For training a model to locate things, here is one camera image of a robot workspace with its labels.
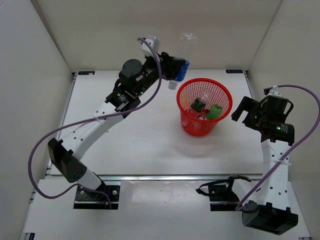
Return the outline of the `green plastic bottle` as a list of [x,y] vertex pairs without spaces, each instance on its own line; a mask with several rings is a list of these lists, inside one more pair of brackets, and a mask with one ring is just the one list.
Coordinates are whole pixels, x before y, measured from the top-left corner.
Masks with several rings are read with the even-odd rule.
[[214,104],[210,107],[209,112],[206,115],[206,119],[207,120],[218,119],[221,116],[222,112],[223,112],[223,107],[218,104]]

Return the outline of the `pepsi label clear bottle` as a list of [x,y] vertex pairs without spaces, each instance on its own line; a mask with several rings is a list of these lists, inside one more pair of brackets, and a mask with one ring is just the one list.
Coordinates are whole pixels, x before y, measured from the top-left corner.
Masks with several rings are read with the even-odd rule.
[[[187,110],[187,113],[196,118],[197,120],[205,120],[207,114],[209,113],[208,109],[203,109],[201,112],[197,112],[192,108],[189,108]],[[195,121],[192,119],[188,119],[187,120],[187,125],[186,125],[189,129],[194,129],[194,130],[200,130],[202,128],[202,123],[199,121]]]

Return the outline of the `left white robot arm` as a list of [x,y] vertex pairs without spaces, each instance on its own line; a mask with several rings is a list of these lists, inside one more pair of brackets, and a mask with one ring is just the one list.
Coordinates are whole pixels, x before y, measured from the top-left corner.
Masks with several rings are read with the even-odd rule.
[[127,60],[118,74],[112,92],[92,116],[72,133],[48,142],[50,160],[69,183],[80,184],[93,200],[100,200],[106,185],[81,159],[86,151],[110,128],[124,120],[141,103],[142,96],[157,80],[181,81],[189,61],[166,52],[158,53],[159,40],[154,36],[140,39],[145,57]]

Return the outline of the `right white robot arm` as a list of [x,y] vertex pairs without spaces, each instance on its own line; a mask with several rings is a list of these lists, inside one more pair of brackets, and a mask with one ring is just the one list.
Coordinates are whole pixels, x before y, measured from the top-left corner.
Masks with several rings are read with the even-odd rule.
[[224,193],[230,200],[240,200],[236,210],[241,211],[245,227],[279,236],[299,221],[289,202],[290,157],[286,154],[295,141],[295,128],[286,123],[294,105],[274,87],[264,89],[264,94],[265,98],[260,101],[243,97],[231,115],[233,121],[238,121],[246,112],[243,124],[261,134],[262,179],[254,182],[235,176],[232,183],[225,186]]

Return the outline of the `blue label clear bottle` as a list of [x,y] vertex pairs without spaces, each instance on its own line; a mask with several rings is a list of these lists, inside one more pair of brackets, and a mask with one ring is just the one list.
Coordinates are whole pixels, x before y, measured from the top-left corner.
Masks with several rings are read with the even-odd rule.
[[194,33],[182,33],[180,35],[176,57],[180,60],[185,60],[185,63],[183,64],[177,77],[174,80],[169,81],[168,88],[170,90],[175,90],[178,84],[184,80],[190,65],[190,58],[197,39],[198,38]]

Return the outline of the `dark green label clear bottle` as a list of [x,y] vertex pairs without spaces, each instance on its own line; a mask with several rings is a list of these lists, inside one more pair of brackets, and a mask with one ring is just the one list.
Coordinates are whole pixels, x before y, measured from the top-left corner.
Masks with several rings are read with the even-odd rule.
[[203,88],[201,92],[197,95],[194,102],[191,105],[191,108],[198,113],[200,113],[206,105],[212,100],[213,92],[208,88]]

